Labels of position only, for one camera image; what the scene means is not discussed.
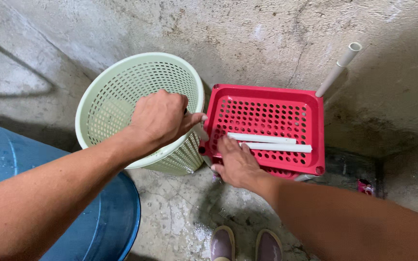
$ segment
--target round laundry basket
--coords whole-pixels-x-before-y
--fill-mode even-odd
[[[107,68],[86,90],[75,116],[80,146],[85,149],[96,145],[126,127],[138,99],[159,89],[186,95],[188,111],[202,111],[202,82],[188,62],[163,52],[137,54]],[[126,169],[146,168],[174,175],[193,173],[202,164],[198,145],[199,137],[191,130]]]

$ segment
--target red perforated tray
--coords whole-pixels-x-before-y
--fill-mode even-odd
[[[204,129],[209,141],[200,153],[221,162],[218,139],[227,132],[289,137],[312,146],[311,153],[252,150],[272,175],[294,178],[325,172],[323,100],[313,91],[217,84],[212,89]]]

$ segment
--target shoe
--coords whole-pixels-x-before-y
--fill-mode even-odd
[[[227,226],[220,226],[210,240],[211,261],[235,261],[235,236]]]
[[[282,243],[274,232],[263,229],[257,234],[256,261],[282,261]]]

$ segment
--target perforated basket wall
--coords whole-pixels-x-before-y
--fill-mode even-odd
[[[188,97],[188,111],[201,112],[201,80],[189,63],[166,53],[144,53],[117,62],[96,78],[85,92],[76,115],[82,148],[96,145],[131,121],[139,98],[165,89]],[[127,168],[143,167],[176,175],[192,173],[202,164],[198,137],[189,133]]]
[[[215,85],[204,128],[209,141],[201,142],[204,155],[220,163],[218,139],[228,132],[295,138],[312,146],[311,153],[251,150],[261,167],[272,175],[294,178],[300,173],[325,171],[323,102],[314,92],[257,86]]]

